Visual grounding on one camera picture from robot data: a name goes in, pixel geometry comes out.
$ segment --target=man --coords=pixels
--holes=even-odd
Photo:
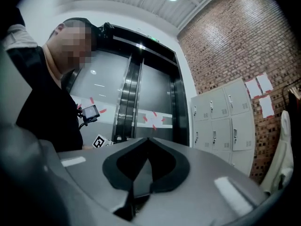
[[[19,9],[12,16],[2,44],[32,88],[17,125],[52,142],[57,152],[82,149],[77,107],[62,89],[61,78],[91,57],[101,31],[87,19],[71,18],[59,24],[39,47],[27,33]]]

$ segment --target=paper notice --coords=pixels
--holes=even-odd
[[[251,96],[251,99],[254,99],[254,98],[259,97],[259,96],[262,95],[261,90],[258,87],[256,79],[252,79],[250,81],[247,81],[246,86],[249,90],[249,94]]]
[[[267,118],[274,115],[274,110],[272,106],[271,97],[265,96],[259,99],[259,103],[262,108],[262,116],[263,118]]]
[[[269,93],[273,90],[273,86],[268,79],[267,73],[264,72],[263,74],[258,75],[257,80],[260,84],[263,93]]]

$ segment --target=white wall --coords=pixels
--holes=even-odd
[[[56,0],[22,0],[19,4],[27,31],[40,46],[47,41],[53,29],[65,19],[71,17],[85,17],[96,26],[101,26],[105,22],[110,22],[133,31],[139,31],[143,34],[150,35],[176,52],[187,97],[190,124],[190,146],[192,146],[193,131],[190,99],[196,96],[197,93],[186,58],[176,37],[170,36],[149,23],[133,17],[123,16],[112,12],[95,11],[95,9],[93,11],[82,10],[78,4],[76,7],[77,9],[74,9],[74,6],[70,6],[71,10],[69,11],[66,11],[65,7],[65,12],[61,13],[61,9],[57,6]]]

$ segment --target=locker door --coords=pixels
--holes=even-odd
[[[254,122],[250,113],[232,116],[233,151],[254,148]]]
[[[191,99],[192,114],[195,121],[208,120],[210,118],[210,105],[207,95],[199,95]]]
[[[219,158],[223,159],[227,163],[229,163],[230,160],[230,152],[219,152],[219,151],[214,151],[214,155],[218,156]]]
[[[194,148],[211,152],[212,150],[212,127],[211,121],[194,122]]]
[[[231,128],[229,119],[212,121],[212,135],[213,150],[228,151],[231,149]]]
[[[229,115],[227,102],[222,88],[209,92],[207,95],[212,119]]]
[[[247,176],[250,175],[253,163],[253,151],[232,152],[231,164]]]
[[[243,81],[236,81],[224,87],[232,115],[240,114],[250,110],[249,97]]]

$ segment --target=red brick wall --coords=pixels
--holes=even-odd
[[[181,31],[197,92],[203,93],[242,77],[268,74],[275,116],[263,119],[259,100],[252,100],[256,129],[250,177],[260,183],[273,158],[284,102],[281,89],[300,77],[301,51],[274,0],[213,0]]]

